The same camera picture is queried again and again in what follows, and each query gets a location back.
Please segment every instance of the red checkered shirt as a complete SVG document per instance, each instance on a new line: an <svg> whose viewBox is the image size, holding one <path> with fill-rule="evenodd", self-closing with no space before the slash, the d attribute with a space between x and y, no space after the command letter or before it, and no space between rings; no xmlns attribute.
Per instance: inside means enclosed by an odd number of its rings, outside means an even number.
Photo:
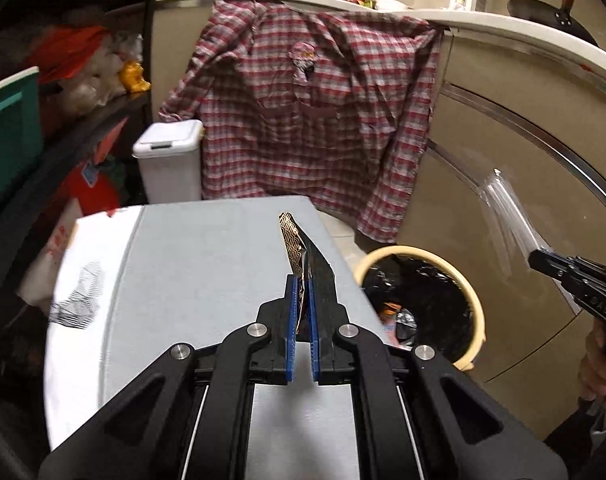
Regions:
<svg viewBox="0 0 606 480"><path fill-rule="evenodd" d="M203 198L306 195L393 242L441 35L409 17L219 0L160 117L203 121Z"/></svg>

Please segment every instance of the shirt sleeve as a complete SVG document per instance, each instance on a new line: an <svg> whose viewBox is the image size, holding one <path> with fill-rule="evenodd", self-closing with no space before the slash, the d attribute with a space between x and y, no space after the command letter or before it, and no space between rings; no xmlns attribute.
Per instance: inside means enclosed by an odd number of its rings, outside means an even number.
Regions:
<svg viewBox="0 0 606 480"><path fill-rule="evenodd" d="M234 62L251 44L255 7L252 1L242 5L233 5L225 0L214 3L212 16L196 43L185 76L158 110L163 123L196 117L214 79L214 65L220 60Z"/></svg>

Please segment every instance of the gray table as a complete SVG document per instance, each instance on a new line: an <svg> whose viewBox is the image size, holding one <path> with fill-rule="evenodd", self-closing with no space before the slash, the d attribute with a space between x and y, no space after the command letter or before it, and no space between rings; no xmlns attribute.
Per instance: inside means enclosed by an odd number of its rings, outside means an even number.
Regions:
<svg viewBox="0 0 606 480"><path fill-rule="evenodd" d="M280 298L291 273L278 215L293 214L336 276L350 320L381 325L307 198L284 196L146 206L122 264L104 337L104 404L176 342L219 343ZM256 387L248 480L359 477L349 386L312 382L309 345L297 343L295 380Z"/></svg>

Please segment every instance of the white bag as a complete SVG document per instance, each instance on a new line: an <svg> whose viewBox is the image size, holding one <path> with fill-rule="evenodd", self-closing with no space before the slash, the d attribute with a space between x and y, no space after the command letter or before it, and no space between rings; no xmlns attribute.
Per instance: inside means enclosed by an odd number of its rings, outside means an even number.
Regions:
<svg viewBox="0 0 606 480"><path fill-rule="evenodd" d="M78 200L67 202L56 227L25 272L16 294L27 304L37 306L46 316L54 296L54 286L65 249L70 242L76 220L83 216Z"/></svg>

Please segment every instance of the clear plastic bag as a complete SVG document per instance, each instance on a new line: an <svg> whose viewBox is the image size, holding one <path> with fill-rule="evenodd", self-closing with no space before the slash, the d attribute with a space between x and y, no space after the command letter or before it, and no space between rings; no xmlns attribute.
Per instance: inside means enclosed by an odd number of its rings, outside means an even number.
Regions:
<svg viewBox="0 0 606 480"><path fill-rule="evenodd" d="M70 199L45 247L40 250L20 280L16 294L25 303L37 306L45 315L48 315L49 305L54 297L56 277L74 231L74 224L81 216L83 212L78 200Z"/></svg>
<svg viewBox="0 0 606 480"><path fill-rule="evenodd" d="M113 52L123 62L143 62L143 36L122 30L114 34Z"/></svg>
<svg viewBox="0 0 606 480"><path fill-rule="evenodd" d="M0 31L0 51L16 64L25 60L48 35L53 25L46 18L34 18Z"/></svg>
<svg viewBox="0 0 606 480"><path fill-rule="evenodd" d="M112 52L112 46L112 40L105 38L80 72L59 81L63 91L58 95L58 102L66 115L83 116L125 94L125 88L118 78L123 62Z"/></svg>
<svg viewBox="0 0 606 480"><path fill-rule="evenodd" d="M510 257L515 250L519 250L526 262L535 249L553 251L530 223L519 198L501 171L494 170L493 175L479 188L478 195L487 206L484 208L484 215L490 228L499 266L505 276L512 274ZM555 280L554 283L570 308L575 313L580 312L581 309L572 296L561 287L559 282Z"/></svg>

